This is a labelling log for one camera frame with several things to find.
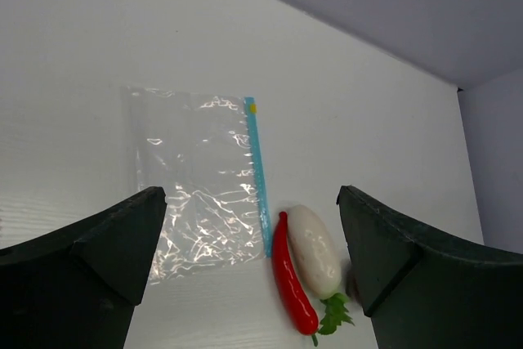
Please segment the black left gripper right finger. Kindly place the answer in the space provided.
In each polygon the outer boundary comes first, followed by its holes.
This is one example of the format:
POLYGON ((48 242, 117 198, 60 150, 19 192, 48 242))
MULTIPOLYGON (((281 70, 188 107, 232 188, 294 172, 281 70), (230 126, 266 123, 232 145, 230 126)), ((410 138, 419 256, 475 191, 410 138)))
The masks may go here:
POLYGON ((451 235, 354 186, 337 197, 349 292, 381 348, 519 348, 522 256, 451 235))

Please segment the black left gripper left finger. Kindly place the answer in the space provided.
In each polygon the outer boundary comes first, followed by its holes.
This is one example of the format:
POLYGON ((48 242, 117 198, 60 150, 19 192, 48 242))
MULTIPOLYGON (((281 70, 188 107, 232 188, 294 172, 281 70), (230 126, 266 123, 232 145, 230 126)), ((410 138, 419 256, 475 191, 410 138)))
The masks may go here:
POLYGON ((3 348, 122 348, 167 208, 151 186, 1 251, 3 348))

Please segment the clear zip top bag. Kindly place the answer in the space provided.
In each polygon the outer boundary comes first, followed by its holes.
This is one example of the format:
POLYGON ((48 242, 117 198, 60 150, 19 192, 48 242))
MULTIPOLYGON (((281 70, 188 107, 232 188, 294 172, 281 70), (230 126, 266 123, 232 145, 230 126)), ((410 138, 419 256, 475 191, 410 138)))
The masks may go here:
POLYGON ((166 195, 150 283, 269 257, 255 100, 139 87, 121 97, 130 182, 166 195))

